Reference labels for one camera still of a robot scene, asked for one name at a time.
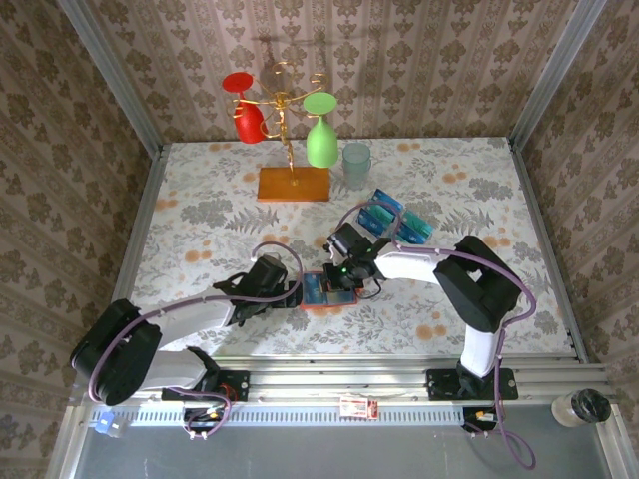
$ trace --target patterned wallpaper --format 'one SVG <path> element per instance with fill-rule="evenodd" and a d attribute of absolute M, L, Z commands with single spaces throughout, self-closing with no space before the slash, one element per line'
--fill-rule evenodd
<path fill-rule="evenodd" d="M 327 73 L 342 138 L 507 136 L 576 0 L 86 0 L 165 142 L 236 138 L 221 88 Z M 256 99 L 257 90 L 249 98 Z M 309 121 L 291 118 L 292 134 Z"/>
<path fill-rule="evenodd" d="M 573 308 L 639 450 L 639 2 L 609 0 L 524 150 Z"/>
<path fill-rule="evenodd" d="M 55 2 L 0 2 L 0 476 L 44 477 L 149 167 Z"/>

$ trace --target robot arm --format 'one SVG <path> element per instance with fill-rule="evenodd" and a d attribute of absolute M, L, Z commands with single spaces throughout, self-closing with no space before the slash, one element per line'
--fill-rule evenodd
<path fill-rule="evenodd" d="M 325 248 L 333 259 L 333 264 L 324 265 L 327 290 L 363 287 L 367 278 L 406 278 L 439 284 L 466 323 L 457 373 L 462 389 L 476 394 L 484 378 L 493 372 L 502 319 L 515 307 L 520 295 L 515 284 L 468 259 L 450 256 L 436 261 L 432 255 L 419 253 L 416 247 L 402 251 L 389 239 L 371 243 L 350 224 L 343 224 L 328 237 Z M 465 237 L 456 249 L 512 272 L 479 238 Z M 470 273 L 479 273 L 480 277 L 475 280 Z"/>
<path fill-rule="evenodd" d="M 263 255 L 249 272 L 235 274 L 202 293 L 159 308 L 140 309 L 127 299 L 118 299 L 76 346 L 71 365 L 85 377 L 97 377 L 95 393 L 110 406 L 125 401 L 138 389 L 180 387 L 215 392 L 220 368 L 206 353 L 197 348 L 178 352 L 158 349 L 201 330 L 242 326 L 269 308 L 298 306 L 302 302 L 301 288 L 281 300 L 250 301 L 282 296 L 295 285 L 294 281 L 287 284 L 286 277 L 287 270 L 278 259 Z M 227 296 L 229 300 L 205 300 L 211 296 Z M 100 364 L 107 348 L 133 323 L 136 325 Z"/>

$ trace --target cable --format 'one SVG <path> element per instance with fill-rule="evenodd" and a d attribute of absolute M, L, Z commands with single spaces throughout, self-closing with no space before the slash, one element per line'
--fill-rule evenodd
<path fill-rule="evenodd" d="M 377 285 L 377 292 L 374 292 L 373 294 L 369 294 L 368 296 L 360 296 L 359 293 L 357 292 L 357 290 L 355 290 L 355 296 L 357 296 L 357 298 L 359 299 L 372 299 L 374 297 L 376 297 L 378 294 L 381 293 L 381 284 L 379 284 L 379 281 L 377 281 L 377 279 L 373 280 L 374 283 Z"/>
<path fill-rule="evenodd" d="M 226 391 L 227 397 L 231 399 L 231 402 L 235 405 L 235 403 L 238 402 L 238 392 L 235 390 L 235 388 L 224 382 L 220 384 L 220 387 Z"/>
<path fill-rule="evenodd" d="M 182 428 L 192 438 L 195 439 L 197 437 L 196 431 L 191 428 L 191 425 L 194 422 L 202 422 L 203 420 L 206 422 L 211 422 L 212 417 L 207 414 L 207 411 L 208 409 L 194 409 L 193 413 L 188 418 L 185 417 L 185 423 L 182 426 Z M 213 429 L 213 426 L 211 426 L 210 428 L 208 428 L 207 431 L 205 431 L 207 433 L 207 436 L 209 435 L 209 432 L 211 432 L 212 429 Z"/>
<path fill-rule="evenodd" d="M 339 223 L 337 224 L 337 227 L 339 228 L 343 222 L 346 220 L 346 218 L 355 210 L 358 210 L 360 208 L 364 208 L 367 206 L 373 206 L 373 205 L 380 205 L 383 206 L 385 208 L 388 208 L 389 210 L 391 210 L 394 214 L 395 214 L 395 220 L 396 220 L 396 225 L 391 233 L 390 236 L 390 240 L 392 241 L 392 244 L 400 251 L 405 251 L 405 252 L 412 252 L 412 253 L 417 253 L 417 254 L 428 254 L 428 255 L 435 255 L 435 256 L 439 256 L 441 254 L 447 254 L 450 256 L 457 256 L 457 257 L 461 257 L 463 259 L 468 259 L 470 261 L 474 261 L 478 264 L 484 265 L 490 269 L 492 269 L 493 271 L 498 272 L 499 274 L 501 274 L 502 276 L 506 277 L 507 279 L 509 279 L 514 285 L 516 285 L 521 292 L 523 292 L 523 294 L 526 296 L 526 299 L 528 299 L 528 304 L 529 304 L 529 308 L 527 311 L 518 314 L 514 317 L 511 317 L 510 319 L 506 319 L 502 322 L 501 324 L 501 332 L 499 333 L 499 339 L 497 342 L 497 349 L 495 351 L 495 378 L 494 378 L 494 401 L 495 401 L 495 412 L 497 414 L 497 424 L 499 427 L 498 431 L 493 431 L 493 432 L 499 432 L 501 434 L 501 437 L 503 438 L 504 444 L 506 445 L 506 448 L 508 449 L 508 451 L 510 452 L 510 454 L 512 455 L 512 457 L 515 459 L 515 461 L 517 461 L 517 463 L 523 467 L 524 469 L 528 470 L 528 471 L 532 471 L 536 465 L 537 465 L 537 458 L 535 457 L 534 451 L 532 450 L 532 447 L 530 447 L 530 445 L 518 434 L 515 434 L 514 432 L 508 431 L 505 429 L 504 427 L 504 411 L 503 411 L 503 403 L 501 402 L 501 394 L 500 394 L 500 390 L 499 390 L 499 385 L 500 385 L 500 367 L 501 367 L 501 361 L 502 361 L 502 357 L 501 357 L 501 350 L 503 348 L 503 343 L 506 337 L 506 327 L 508 327 L 511 324 L 514 324 L 515 322 L 519 322 L 523 319 L 526 319 L 530 316 L 532 316 L 536 309 L 537 309 L 537 300 L 535 299 L 534 294 L 532 293 L 532 291 L 521 281 L 521 279 L 519 279 L 517 276 L 515 276 L 513 273 L 511 273 L 510 271 L 508 271 L 507 269 L 504 269 L 503 267 L 499 266 L 498 264 L 495 264 L 492 261 L 489 261 L 487 259 L 484 259 L 482 257 L 478 257 L 475 256 L 473 254 L 468 254 L 466 252 L 461 252 L 461 251 L 456 251 L 454 249 L 446 249 L 446 248 L 439 248 L 439 247 L 427 247 L 427 246 L 422 246 L 422 247 L 416 247 L 416 246 L 405 246 L 403 244 L 400 244 L 397 241 L 397 232 L 399 231 L 399 227 L 401 226 L 401 211 L 398 210 L 394 205 L 391 205 L 389 203 L 386 202 L 366 202 L 366 203 L 361 203 L 359 205 L 356 205 L 354 207 L 352 207 L 350 210 L 348 210 L 343 217 L 341 217 L 341 220 L 339 220 Z M 528 451 L 528 454 L 530 455 L 530 464 L 526 464 L 525 462 L 523 462 L 523 459 L 521 458 L 521 456 L 519 454 L 517 454 L 517 452 L 513 449 L 512 447 L 512 442 L 516 442 L 518 441 L 523 447 L 525 447 Z"/>
<path fill-rule="evenodd" d="M 231 400 L 225 396 L 224 394 L 218 394 L 217 392 L 206 392 L 206 391 L 191 391 L 189 389 L 183 389 L 181 387 L 170 387 L 169 389 L 171 389 L 173 392 L 177 392 L 178 394 L 184 394 L 187 396 L 197 396 L 197 397 L 211 397 L 214 399 L 220 399 L 222 401 L 224 401 L 225 403 L 225 409 L 224 409 L 224 413 L 222 414 L 222 419 L 220 419 L 220 421 L 211 428 L 210 431 L 207 431 L 207 436 L 210 436 L 212 434 L 215 434 L 228 420 L 229 417 L 231 416 L 231 410 L 233 409 L 233 406 L 231 404 Z M 202 416 L 202 413 L 196 413 L 193 414 L 189 420 L 187 421 L 187 425 L 185 426 L 185 430 L 191 434 L 193 431 L 193 429 L 191 429 L 191 425 L 195 422 L 195 420 Z"/>
<path fill-rule="evenodd" d="M 464 426 L 468 426 L 470 429 L 472 429 L 475 432 L 478 432 L 479 434 L 483 434 L 484 432 L 488 432 L 488 431 L 484 431 L 483 429 L 479 429 L 477 426 L 475 426 L 472 422 L 466 422 L 464 424 Z"/>
<path fill-rule="evenodd" d="M 239 300 L 239 301 L 248 301 L 248 302 L 269 303 L 269 302 L 281 301 L 282 299 L 286 299 L 291 294 L 293 294 L 296 291 L 296 289 L 298 289 L 300 284 L 302 284 L 302 278 L 304 275 L 304 268 L 302 267 L 302 261 L 300 260 L 300 257 L 290 247 L 286 246 L 285 244 L 282 244 L 281 242 L 264 241 L 253 248 L 253 250 L 251 251 L 251 260 L 256 261 L 257 260 L 256 253 L 258 252 L 258 250 L 268 245 L 275 245 L 275 246 L 284 248 L 286 251 L 288 251 L 291 254 L 294 260 L 297 262 L 298 269 L 299 269 L 298 278 L 296 280 L 296 283 L 293 285 L 291 289 L 289 289 L 287 292 L 283 294 L 280 294 L 279 296 L 274 296 L 274 297 L 250 297 L 250 296 L 234 296 L 234 295 L 226 296 L 223 294 L 215 294 L 215 295 L 207 296 L 207 297 L 185 299 L 184 301 L 180 301 L 165 307 L 160 307 L 158 309 L 149 311 L 145 314 L 142 314 L 141 316 L 136 317 L 133 321 L 127 324 L 116 335 L 116 337 L 113 338 L 113 340 L 109 343 L 109 345 L 105 348 L 104 352 L 100 356 L 100 359 L 98 359 L 98 361 L 96 362 L 96 365 L 93 368 L 93 371 L 91 372 L 91 377 L 89 378 L 88 392 L 89 392 L 89 397 L 91 398 L 91 400 L 94 402 L 101 402 L 100 396 L 96 389 L 98 376 L 100 375 L 100 372 L 102 371 L 102 368 L 104 367 L 104 364 L 107 362 L 107 358 L 109 357 L 109 355 L 111 355 L 111 353 L 118 346 L 118 344 L 120 344 L 120 341 L 123 340 L 127 336 L 127 334 L 129 334 L 129 332 L 131 332 L 131 330 L 134 327 L 136 327 L 138 324 L 140 324 L 141 322 L 156 316 L 160 316 L 166 312 L 175 311 L 177 309 L 182 309 L 183 307 L 188 307 L 193 304 L 200 304 L 202 302 Z"/>

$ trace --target table surface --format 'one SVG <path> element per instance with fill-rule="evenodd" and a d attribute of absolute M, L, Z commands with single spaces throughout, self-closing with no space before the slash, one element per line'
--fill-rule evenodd
<path fill-rule="evenodd" d="M 451 247 L 477 235 L 531 288 L 537 312 L 508 329 L 506 353 L 572 354 L 505 139 L 362 141 L 372 157 L 366 188 L 348 190 L 338 163 L 330 170 L 330 201 L 312 204 L 257 201 L 260 167 L 287 164 L 278 142 L 172 145 L 132 300 L 157 304 L 201 292 L 248 270 L 250 250 L 263 240 L 288 244 L 306 270 L 318 270 L 328 261 L 321 246 L 342 214 L 381 188 L 435 227 L 429 245 Z M 297 164 L 306 166 L 304 143 L 294 147 Z M 295 271 L 286 252 L 277 252 Z M 271 310 L 244 327 L 201 331 L 167 349 L 195 345 L 215 355 L 461 352 L 464 323 L 438 286 L 411 280 L 382 286 L 379 296 L 358 305 Z M 520 298 L 516 310 L 523 307 Z"/>

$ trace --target wooden base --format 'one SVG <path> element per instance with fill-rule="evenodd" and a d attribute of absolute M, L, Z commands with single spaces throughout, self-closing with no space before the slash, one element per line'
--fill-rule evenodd
<path fill-rule="evenodd" d="M 260 170 L 259 202 L 327 202 L 330 196 L 328 168 L 295 168 L 296 185 L 291 184 L 291 169 Z"/>

